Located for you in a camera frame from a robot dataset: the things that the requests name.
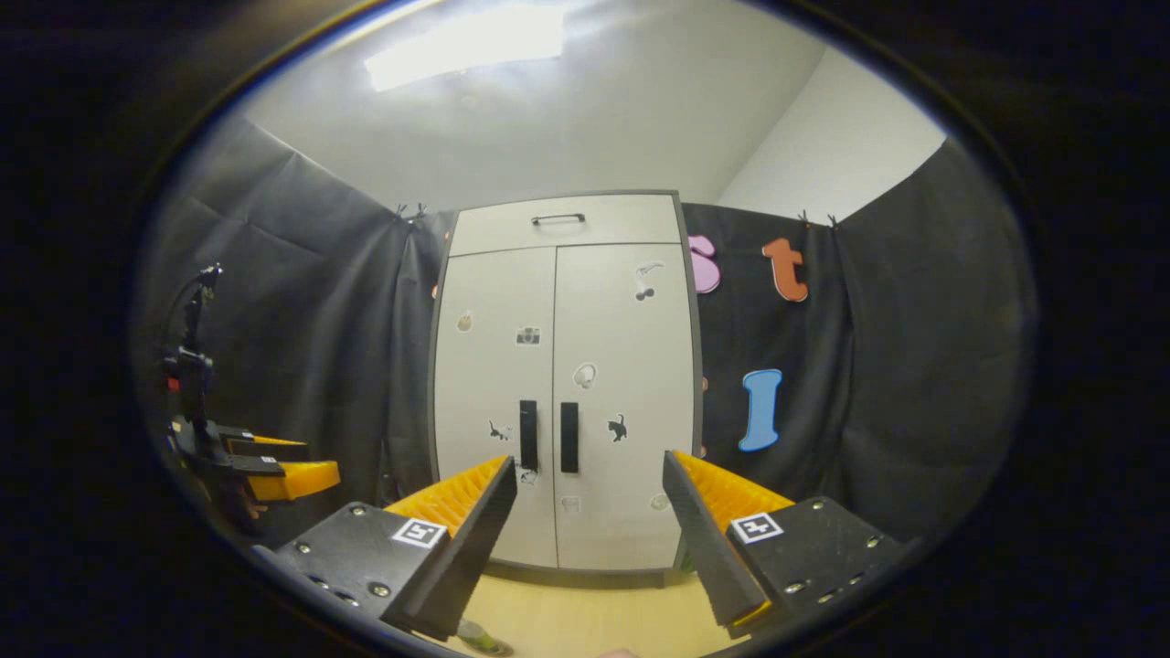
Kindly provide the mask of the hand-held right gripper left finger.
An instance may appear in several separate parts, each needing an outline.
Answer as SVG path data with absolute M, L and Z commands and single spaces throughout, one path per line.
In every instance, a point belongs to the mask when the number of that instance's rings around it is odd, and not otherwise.
M 448 640 L 516 495 L 516 462 L 497 455 L 388 507 L 343 505 L 280 546 L 274 570 L 364 625 Z

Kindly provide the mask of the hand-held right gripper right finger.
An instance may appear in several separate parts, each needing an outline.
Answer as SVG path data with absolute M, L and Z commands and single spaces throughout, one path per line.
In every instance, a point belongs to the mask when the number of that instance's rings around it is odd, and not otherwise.
M 794 503 L 683 452 L 662 487 L 716 623 L 737 640 L 808 623 L 855 599 L 906 557 L 906 544 L 831 496 Z

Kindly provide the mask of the white cabinet door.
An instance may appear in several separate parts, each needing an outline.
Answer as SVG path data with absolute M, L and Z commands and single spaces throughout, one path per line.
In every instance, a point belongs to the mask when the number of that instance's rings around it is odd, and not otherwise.
M 433 366 L 440 478 L 510 455 L 516 499 L 493 558 L 558 566 L 553 509 L 555 249 L 486 251 L 443 268 Z
M 669 451 L 695 441 L 697 366 L 677 244 L 557 251 L 553 404 L 558 564 L 573 571 L 675 566 L 662 491 Z

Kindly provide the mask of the grey and white cabinet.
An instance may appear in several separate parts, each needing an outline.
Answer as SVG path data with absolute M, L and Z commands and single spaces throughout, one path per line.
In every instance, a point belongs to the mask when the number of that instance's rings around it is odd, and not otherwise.
M 493 561 L 632 576 L 681 566 L 669 452 L 698 454 L 697 285 L 676 191 L 459 211 L 431 325 L 438 479 L 497 455 L 517 494 Z

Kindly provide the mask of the black backdrop cloth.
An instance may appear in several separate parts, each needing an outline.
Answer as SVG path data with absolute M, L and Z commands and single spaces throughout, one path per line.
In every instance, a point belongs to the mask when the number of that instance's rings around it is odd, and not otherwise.
M 965 516 L 1016 429 L 1037 318 L 1010 210 L 973 159 L 945 142 L 835 228 L 682 212 L 720 266 L 698 296 L 710 461 L 903 541 Z M 271 540 L 431 484 L 431 292 L 452 225 L 397 214 L 245 119 L 165 205 L 131 316 L 144 403 L 161 403 L 176 297 L 218 263 L 199 325 L 209 416 L 339 465 L 333 491 L 271 514 Z

